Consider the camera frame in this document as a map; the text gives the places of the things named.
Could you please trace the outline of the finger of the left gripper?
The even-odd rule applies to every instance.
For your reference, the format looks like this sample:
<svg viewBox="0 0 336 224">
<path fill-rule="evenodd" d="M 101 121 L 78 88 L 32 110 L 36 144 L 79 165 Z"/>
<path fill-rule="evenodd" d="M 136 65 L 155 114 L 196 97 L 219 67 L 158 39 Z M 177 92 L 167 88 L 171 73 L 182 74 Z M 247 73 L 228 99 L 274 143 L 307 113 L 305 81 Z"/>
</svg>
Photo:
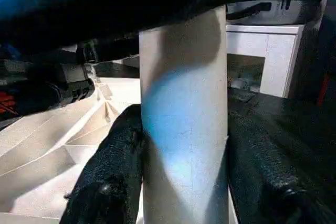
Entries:
<svg viewBox="0 0 336 224">
<path fill-rule="evenodd" d="M 23 55 L 178 23 L 234 0 L 1 0 L 1 44 Z"/>
</svg>

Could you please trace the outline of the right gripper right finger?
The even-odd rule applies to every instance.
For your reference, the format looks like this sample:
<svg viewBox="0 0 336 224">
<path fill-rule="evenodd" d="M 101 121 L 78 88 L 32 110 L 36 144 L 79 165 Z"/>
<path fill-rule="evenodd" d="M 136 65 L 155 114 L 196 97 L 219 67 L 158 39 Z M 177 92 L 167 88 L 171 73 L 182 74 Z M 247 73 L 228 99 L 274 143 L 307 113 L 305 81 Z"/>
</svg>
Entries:
<svg viewBox="0 0 336 224">
<path fill-rule="evenodd" d="M 335 223 L 335 171 L 300 137 L 229 115 L 229 185 L 240 223 Z"/>
</svg>

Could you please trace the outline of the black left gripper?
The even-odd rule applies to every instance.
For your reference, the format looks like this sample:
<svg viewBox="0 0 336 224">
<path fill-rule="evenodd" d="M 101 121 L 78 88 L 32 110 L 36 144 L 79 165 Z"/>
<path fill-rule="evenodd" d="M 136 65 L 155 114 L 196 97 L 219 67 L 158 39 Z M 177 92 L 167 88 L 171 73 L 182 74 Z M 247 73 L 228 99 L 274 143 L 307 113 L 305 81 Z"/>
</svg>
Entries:
<svg viewBox="0 0 336 224">
<path fill-rule="evenodd" d="M 75 52 L 23 55 L 1 44 L 1 115 L 31 115 L 90 97 L 95 90 Z"/>
</svg>

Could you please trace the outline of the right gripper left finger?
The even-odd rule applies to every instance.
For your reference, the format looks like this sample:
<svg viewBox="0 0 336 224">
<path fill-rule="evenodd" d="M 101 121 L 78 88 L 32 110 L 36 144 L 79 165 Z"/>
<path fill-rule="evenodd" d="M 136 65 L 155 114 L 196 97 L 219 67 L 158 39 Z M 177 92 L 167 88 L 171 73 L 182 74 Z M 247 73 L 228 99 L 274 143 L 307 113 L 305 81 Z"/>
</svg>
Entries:
<svg viewBox="0 0 336 224">
<path fill-rule="evenodd" d="M 136 223 L 145 146 L 141 106 L 127 107 L 87 161 L 61 223 Z"/>
</svg>

